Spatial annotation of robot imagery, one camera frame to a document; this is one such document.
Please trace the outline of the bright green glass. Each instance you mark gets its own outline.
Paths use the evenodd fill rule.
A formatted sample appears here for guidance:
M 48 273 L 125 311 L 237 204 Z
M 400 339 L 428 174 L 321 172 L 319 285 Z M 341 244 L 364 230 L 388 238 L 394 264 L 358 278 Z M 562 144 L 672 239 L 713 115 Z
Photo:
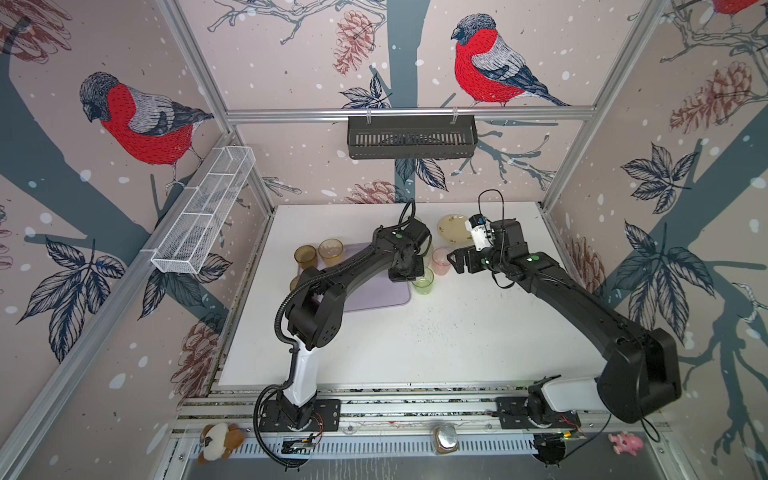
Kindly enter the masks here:
M 412 280 L 411 286 L 416 294 L 430 294 L 434 286 L 434 272 L 432 269 L 425 267 L 423 275 L 416 278 L 415 280 Z

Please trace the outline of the amber yellow glass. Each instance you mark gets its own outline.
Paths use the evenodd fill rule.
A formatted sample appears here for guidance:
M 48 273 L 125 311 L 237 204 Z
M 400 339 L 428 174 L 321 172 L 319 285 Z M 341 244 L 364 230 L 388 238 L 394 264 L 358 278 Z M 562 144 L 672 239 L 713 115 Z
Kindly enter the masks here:
M 344 251 L 344 244 L 335 238 L 322 241 L 317 248 L 319 257 L 326 267 L 332 267 L 341 263 L 345 258 Z

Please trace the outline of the brown textured glass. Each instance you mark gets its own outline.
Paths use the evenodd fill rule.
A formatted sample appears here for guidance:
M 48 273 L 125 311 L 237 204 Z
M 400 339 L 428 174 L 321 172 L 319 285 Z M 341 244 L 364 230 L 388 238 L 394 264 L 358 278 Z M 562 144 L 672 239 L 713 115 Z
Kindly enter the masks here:
M 294 260 L 301 270 L 317 267 L 318 253 L 313 245 L 302 245 L 294 252 Z
M 299 275 L 295 276 L 295 277 L 294 277 L 294 278 L 291 280 L 291 282 L 290 282 L 290 284 L 289 284 L 289 290 L 290 290 L 291 292 L 293 292 L 293 291 L 295 291 L 295 290 L 296 290 L 296 288 L 298 287 L 298 284 L 299 284 L 299 280 L 300 280 L 300 276 L 299 276 Z

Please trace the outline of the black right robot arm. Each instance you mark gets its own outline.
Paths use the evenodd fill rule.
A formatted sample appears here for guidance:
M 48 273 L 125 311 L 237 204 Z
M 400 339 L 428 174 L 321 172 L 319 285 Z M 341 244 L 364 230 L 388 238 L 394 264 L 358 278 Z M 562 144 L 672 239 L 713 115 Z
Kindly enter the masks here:
M 596 377 L 556 375 L 531 385 L 526 403 L 531 422 L 546 426 L 558 413 L 602 410 L 624 423 L 635 423 L 681 397 L 677 347 L 669 333 L 628 320 L 588 292 L 551 256 L 530 252 L 517 220 L 489 221 L 475 214 L 465 227 L 473 244 L 448 256 L 457 273 L 503 275 L 559 312 L 606 361 Z

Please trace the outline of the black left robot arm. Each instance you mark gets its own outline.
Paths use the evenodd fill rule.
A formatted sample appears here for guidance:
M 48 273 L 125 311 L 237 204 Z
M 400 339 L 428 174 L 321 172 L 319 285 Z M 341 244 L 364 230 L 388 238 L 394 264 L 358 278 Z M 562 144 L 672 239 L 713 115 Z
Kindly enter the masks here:
M 421 248 L 430 240 L 429 228 L 419 220 L 381 226 L 371 243 L 351 258 L 322 270 L 310 267 L 300 275 L 275 320 L 276 335 L 290 345 L 289 374 L 278 388 L 277 401 L 291 426 L 303 427 L 311 420 L 319 370 L 312 355 L 339 333 L 347 299 L 383 272 L 390 283 L 421 277 Z

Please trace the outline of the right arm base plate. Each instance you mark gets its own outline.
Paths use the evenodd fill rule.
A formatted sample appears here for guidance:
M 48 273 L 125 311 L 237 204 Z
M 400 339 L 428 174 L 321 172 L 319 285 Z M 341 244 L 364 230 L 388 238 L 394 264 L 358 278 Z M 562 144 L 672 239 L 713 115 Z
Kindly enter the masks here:
M 553 410 L 541 397 L 507 396 L 495 399 L 496 413 L 503 429 L 559 429 L 581 428 L 575 411 Z

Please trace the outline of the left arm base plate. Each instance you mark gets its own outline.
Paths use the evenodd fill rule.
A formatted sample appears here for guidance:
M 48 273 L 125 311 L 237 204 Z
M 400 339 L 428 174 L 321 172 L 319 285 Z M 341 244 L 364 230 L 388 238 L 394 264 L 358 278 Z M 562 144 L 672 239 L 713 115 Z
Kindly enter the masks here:
M 255 416 L 255 424 L 260 432 L 336 432 L 339 429 L 341 401 L 339 399 L 319 399 L 305 408 L 299 423 L 292 422 L 292 416 L 281 408 L 278 400 L 266 400 L 261 412 Z

